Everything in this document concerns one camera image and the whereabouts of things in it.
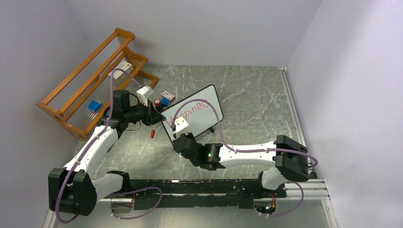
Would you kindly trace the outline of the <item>black framed whiteboard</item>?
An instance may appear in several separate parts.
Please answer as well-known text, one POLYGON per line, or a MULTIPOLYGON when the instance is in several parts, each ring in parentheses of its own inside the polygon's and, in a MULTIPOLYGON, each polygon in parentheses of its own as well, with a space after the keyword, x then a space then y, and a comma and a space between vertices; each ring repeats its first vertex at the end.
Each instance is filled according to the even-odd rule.
POLYGON ((222 121, 223 111, 216 87, 213 84, 164 109, 162 115, 165 117, 165 120, 162 121, 162 124, 170 142, 174 141, 171 125, 174 122, 176 112, 178 112, 178 118, 183 117, 188 122, 195 137, 217 125, 216 116, 209 104, 212 104, 218 114, 219 120, 222 121))

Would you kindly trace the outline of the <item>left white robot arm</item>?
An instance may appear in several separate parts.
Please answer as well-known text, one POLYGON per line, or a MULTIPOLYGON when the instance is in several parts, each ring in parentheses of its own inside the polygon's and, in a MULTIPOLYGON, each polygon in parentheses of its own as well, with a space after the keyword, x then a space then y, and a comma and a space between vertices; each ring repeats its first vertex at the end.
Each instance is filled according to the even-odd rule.
POLYGON ((131 193, 133 188, 127 172, 109 171, 101 178, 93 178, 106 153, 129 123, 151 126, 165 120, 152 101, 130 105, 131 96, 133 93, 127 90, 113 91, 112 104, 104 111, 85 146, 63 168, 53 168, 49 173, 51 211, 88 216, 99 200, 115 194, 124 198, 131 193))

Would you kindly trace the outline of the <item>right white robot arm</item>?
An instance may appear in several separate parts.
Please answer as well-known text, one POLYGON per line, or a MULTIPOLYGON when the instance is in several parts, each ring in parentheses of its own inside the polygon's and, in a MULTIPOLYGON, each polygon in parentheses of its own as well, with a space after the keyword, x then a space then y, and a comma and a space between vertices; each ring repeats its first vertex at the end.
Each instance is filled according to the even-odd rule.
POLYGON ((263 144, 226 146, 198 143, 190 133, 174 140, 173 149, 193 166, 209 171, 237 165, 266 167, 256 185, 258 194, 263 197, 287 181, 305 182, 309 179, 307 148, 285 135, 278 135, 275 141, 263 144))

